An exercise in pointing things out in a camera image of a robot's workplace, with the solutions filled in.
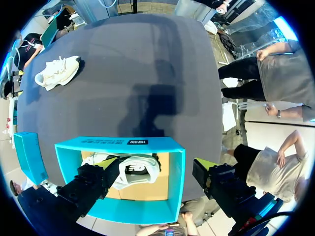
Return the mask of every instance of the gray t-shirt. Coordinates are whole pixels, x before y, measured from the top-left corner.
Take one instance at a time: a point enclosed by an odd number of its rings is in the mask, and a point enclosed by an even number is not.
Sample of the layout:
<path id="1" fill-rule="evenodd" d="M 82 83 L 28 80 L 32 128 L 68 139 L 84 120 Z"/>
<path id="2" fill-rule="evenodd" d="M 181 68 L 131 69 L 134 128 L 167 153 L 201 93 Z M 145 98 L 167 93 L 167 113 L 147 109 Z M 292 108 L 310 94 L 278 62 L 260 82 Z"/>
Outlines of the gray t-shirt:
<path id="1" fill-rule="evenodd" d="M 267 101 L 303 103 L 303 120 L 315 118 L 315 82 L 298 41 L 288 40 L 293 54 L 268 56 L 258 61 Z"/>
<path id="2" fill-rule="evenodd" d="M 305 165 L 308 153 L 304 156 L 297 154 L 287 156 L 285 165 L 277 165 L 278 153 L 266 147 L 260 151 L 254 160 L 248 174 L 246 183 L 269 192 L 284 202 L 289 202 L 294 196 L 295 185 L 299 177 L 305 176 Z"/>

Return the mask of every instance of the table surface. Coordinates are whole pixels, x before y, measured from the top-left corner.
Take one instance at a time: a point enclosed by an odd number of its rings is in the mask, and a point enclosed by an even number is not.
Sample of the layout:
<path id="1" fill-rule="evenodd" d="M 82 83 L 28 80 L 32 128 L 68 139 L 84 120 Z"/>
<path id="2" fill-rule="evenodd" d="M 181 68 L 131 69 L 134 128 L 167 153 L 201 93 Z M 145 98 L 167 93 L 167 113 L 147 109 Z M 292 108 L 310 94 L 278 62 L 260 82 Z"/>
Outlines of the table surface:
<path id="1" fill-rule="evenodd" d="M 80 72 L 51 91 L 34 82 L 46 61 L 80 56 Z M 171 136 L 187 150 L 183 201 L 203 195 L 192 176 L 196 157 L 218 162 L 220 83 L 201 23 L 132 14 L 81 27 L 26 68 L 18 131 L 38 133 L 49 180 L 64 185 L 54 144 L 77 136 Z"/>

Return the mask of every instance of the cable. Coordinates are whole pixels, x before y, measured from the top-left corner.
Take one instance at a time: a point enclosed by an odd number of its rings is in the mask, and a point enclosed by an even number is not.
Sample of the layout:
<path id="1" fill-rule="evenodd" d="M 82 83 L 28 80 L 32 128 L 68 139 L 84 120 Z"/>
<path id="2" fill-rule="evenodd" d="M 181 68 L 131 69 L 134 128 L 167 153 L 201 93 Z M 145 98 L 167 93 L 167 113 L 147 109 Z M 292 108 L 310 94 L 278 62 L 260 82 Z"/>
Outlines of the cable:
<path id="1" fill-rule="evenodd" d="M 133 7 L 132 7 L 132 5 L 131 5 L 131 0 L 130 0 L 130 6 L 131 6 L 131 12 L 133 13 Z"/>
<path id="2" fill-rule="evenodd" d="M 101 0 L 98 0 L 98 2 L 99 2 L 103 7 L 105 7 L 105 8 L 110 8 L 110 7 L 112 7 L 112 6 L 117 2 L 117 0 L 115 0 L 115 1 L 113 2 L 113 4 L 111 4 L 110 6 L 105 6 L 105 5 L 102 3 Z"/>
<path id="3" fill-rule="evenodd" d="M 119 0 L 117 0 L 117 4 L 118 4 L 119 10 L 120 10 L 120 15 L 122 15 L 122 10 L 121 10 L 120 5 L 119 5 Z"/>
<path id="4" fill-rule="evenodd" d="M 283 211 L 283 212 L 278 212 L 275 214 L 271 214 L 267 217 L 261 218 L 260 220 L 257 220 L 255 223 L 251 224 L 248 228 L 245 228 L 244 230 L 241 230 L 239 232 L 237 232 L 234 236 L 241 236 L 246 234 L 248 231 L 252 230 L 253 228 L 265 223 L 266 221 L 269 221 L 273 218 L 279 217 L 279 216 L 291 216 L 293 215 L 294 212 L 293 211 Z"/>

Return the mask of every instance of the black label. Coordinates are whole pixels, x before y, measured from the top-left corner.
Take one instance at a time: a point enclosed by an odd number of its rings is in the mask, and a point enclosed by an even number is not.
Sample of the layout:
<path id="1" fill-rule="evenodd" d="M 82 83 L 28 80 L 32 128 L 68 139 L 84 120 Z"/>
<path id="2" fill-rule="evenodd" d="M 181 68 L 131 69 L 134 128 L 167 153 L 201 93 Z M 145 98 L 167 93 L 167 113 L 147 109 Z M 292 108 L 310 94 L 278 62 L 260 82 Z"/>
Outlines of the black label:
<path id="1" fill-rule="evenodd" d="M 147 139 L 143 140 L 129 140 L 128 145 L 147 145 L 149 142 Z"/>

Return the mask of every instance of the open box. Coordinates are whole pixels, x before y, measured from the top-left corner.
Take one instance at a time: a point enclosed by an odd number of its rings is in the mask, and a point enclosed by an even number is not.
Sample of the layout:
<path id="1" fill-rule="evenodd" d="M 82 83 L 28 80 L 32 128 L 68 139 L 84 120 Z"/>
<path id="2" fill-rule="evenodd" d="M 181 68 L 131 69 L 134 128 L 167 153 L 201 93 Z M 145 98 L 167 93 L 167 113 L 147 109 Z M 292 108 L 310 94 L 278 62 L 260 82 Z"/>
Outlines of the open box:
<path id="1" fill-rule="evenodd" d="M 40 184 L 48 179 L 39 149 L 37 133 L 15 133 L 13 138 L 15 141 L 16 154 L 23 173 L 34 184 Z"/>
<path id="2" fill-rule="evenodd" d="M 168 153 L 167 199 L 156 200 L 154 195 L 152 198 L 146 198 L 146 193 L 150 193 L 154 188 L 151 188 L 151 190 L 147 188 L 147 191 L 143 191 L 143 188 L 141 188 L 142 184 L 135 184 L 119 192 L 111 189 L 104 200 L 97 200 L 88 215 L 128 224 L 164 224 L 177 221 L 184 187 L 186 155 L 185 149 L 172 138 L 103 138 L 80 136 L 55 144 L 55 148 L 59 166 L 66 183 L 72 181 L 74 176 L 78 174 L 77 168 L 82 163 L 81 151 L 158 153 L 158 155 Z"/>

